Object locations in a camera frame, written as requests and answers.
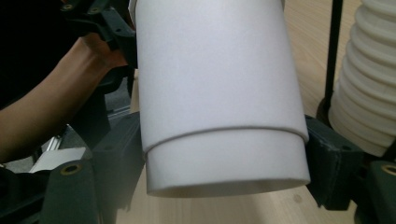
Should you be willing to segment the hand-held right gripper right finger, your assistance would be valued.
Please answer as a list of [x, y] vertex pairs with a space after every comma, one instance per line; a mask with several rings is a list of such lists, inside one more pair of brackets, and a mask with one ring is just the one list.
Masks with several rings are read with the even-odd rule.
[[347, 210], [352, 177], [361, 166], [363, 152], [318, 119], [305, 117], [309, 141], [305, 147], [311, 182], [307, 188], [318, 206]]

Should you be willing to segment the stack of white cups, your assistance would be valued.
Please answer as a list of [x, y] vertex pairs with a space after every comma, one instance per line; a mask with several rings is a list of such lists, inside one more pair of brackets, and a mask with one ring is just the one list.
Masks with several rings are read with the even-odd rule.
[[396, 0], [361, 0], [329, 122], [373, 156], [383, 156], [396, 141]]

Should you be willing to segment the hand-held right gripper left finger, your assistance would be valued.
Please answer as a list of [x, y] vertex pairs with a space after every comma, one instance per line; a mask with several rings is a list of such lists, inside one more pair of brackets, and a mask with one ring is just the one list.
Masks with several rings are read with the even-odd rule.
[[140, 113], [123, 117], [93, 150], [96, 196], [102, 218], [128, 210], [145, 165]]

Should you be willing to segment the black wire wooden cup rack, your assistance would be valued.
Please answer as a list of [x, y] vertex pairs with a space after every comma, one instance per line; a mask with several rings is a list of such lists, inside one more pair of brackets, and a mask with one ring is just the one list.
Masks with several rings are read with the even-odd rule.
[[330, 125], [329, 111], [331, 108], [333, 84], [335, 79], [343, 4], [344, 0], [332, 0], [324, 98], [320, 101], [316, 114], [317, 119], [326, 125]]

